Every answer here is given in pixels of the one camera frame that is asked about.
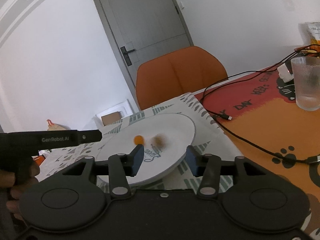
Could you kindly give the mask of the person's left hand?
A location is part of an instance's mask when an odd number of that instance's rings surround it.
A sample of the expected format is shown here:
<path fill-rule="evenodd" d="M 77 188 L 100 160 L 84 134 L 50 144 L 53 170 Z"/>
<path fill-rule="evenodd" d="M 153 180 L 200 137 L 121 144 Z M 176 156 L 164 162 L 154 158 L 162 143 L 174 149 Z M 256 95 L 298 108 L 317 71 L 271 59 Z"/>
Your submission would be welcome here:
<path fill-rule="evenodd" d="M 40 173 L 40 167 L 35 161 L 28 167 L 28 172 L 28 179 L 23 184 L 15 186 L 15 174 L 1 171 L 1 190 L 4 190 L 7 197 L 7 189 L 9 189 L 9 196 L 12 198 L 4 202 L 5 208 L 17 220 L 23 220 L 19 208 L 20 197 L 27 189 L 39 182 L 36 176 Z"/>

